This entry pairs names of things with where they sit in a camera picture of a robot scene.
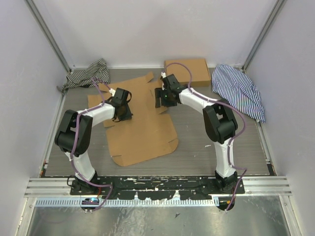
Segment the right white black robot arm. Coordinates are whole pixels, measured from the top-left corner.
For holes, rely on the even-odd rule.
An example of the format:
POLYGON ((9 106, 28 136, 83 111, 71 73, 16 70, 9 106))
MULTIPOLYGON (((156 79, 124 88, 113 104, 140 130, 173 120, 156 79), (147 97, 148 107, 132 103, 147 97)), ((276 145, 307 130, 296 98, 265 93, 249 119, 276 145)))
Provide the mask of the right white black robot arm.
POLYGON ((156 108, 183 104, 203 115, 205 131, 215 145, 217 190, 229 193, 237 182, 234 167, 233 140, 238 124, 232 109, 224 100, 206 97, 187 85, 181 85, 175 75, 161 73, 162 85, 155 89, 156 108))

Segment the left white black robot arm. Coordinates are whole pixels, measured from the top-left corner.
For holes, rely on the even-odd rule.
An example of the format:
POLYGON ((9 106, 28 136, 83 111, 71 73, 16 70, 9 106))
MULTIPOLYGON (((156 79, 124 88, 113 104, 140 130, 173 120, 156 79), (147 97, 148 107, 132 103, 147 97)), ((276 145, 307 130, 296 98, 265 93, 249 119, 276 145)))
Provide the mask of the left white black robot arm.
POLYGON ((110 89, 109 92, 111 96, 94 107, 81 111, 67 110, 55 135, 55 144, 69 158, 75 172, 72 187, 79 187, 88 195, 110 186, 99 184, 89 158, 93 127, 106 120, 120 122, 133 116, 129 107, 132 93, 122 88, 110 89))

